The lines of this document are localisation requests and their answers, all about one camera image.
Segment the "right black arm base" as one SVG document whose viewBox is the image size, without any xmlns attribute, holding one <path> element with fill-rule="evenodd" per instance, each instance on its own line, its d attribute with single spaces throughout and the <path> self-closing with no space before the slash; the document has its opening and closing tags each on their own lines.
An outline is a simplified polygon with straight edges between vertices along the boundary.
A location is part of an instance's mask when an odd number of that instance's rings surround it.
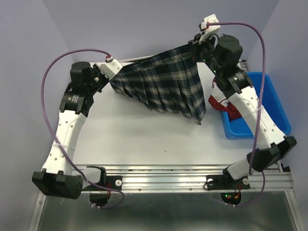
<svg viewBox="0 0 308 231">
<path fill-rule="evenodd" d="M 203 188 L 207 191 L 222 191 L 221 202 L 239 205 L 242 190 L 250 189 L 250 182 L 247 176 L 234 180 L 226 175 L 207 175 Z"/>
</svg>

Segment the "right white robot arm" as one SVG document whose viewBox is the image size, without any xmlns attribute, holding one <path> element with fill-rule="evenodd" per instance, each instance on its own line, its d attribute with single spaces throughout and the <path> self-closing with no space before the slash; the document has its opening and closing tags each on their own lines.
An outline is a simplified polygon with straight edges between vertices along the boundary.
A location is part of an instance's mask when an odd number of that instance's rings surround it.
<svg viewBox="0 0 308 231">
<path fill-rule="evenodd" d="M 271 119 L 256 93 L 252 80 L 238 67 L 243 48 L 236 37 L 200 33 L 189 41 L 192 53 L 215 75 L 216 85 L 235 106 L 255 134 L 252 152 L 228 166 L 221 176 L 222 184 L 232 188 L 241 177 L 261 172 L 283 159 L 297 144 L 295 137 L 285 135 Z"/>
</svg>

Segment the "navy plaid pleated skirt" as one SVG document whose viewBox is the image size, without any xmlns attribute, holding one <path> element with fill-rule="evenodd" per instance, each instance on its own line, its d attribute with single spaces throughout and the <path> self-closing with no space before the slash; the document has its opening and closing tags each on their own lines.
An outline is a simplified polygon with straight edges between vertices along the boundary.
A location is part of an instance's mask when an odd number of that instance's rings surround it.
<svg viewBox="0 0 308 231">
<path fill-rule="evenodd" d="M 150 110 L 182 114 L 198 125 L 206 113 L 197 62 L 189 45 L 124 66 L 110 85 Z"/>
</svg>

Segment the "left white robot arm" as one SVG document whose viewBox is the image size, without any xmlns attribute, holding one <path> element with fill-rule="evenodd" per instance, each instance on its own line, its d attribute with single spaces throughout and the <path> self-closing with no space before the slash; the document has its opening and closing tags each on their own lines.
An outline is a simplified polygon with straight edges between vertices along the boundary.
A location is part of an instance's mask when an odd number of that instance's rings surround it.
<svg viewBox="0 0 308 231">
<path fill-rule="evenodd" d="M 86 187 L 101 190 L 107 185 L 104 167 L 87 166 L 79 169 L 72 162 L 77 140 L 94 95 L 101 92 L 122 66 L 117 60 L 91 65 L 77 62 L 70 69 L 68 84 L 59 107 L 56 131 L 50 130 L 53 143 L 40 171 L 33 172 L 32 182 L 46 196 L 67 199 L 79 198 Z"/>
</svg>

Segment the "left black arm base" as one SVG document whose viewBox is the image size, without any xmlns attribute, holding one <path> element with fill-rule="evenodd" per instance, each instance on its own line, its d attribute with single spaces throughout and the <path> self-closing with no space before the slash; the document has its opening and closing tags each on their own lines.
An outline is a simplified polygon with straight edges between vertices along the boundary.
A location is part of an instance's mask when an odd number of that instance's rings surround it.
<svg viewBox="0 0 308 231">
<path fill-rule="evenodd" d="M 106 191 L 84 182 L 82 192 L 89 194 L 91 207 L 103 210 L 111 209 L 122 204 L 125 197 L 122 192 L 122 176 L 109 175 L 96 184 L 108 190 Z"/>
</svg>

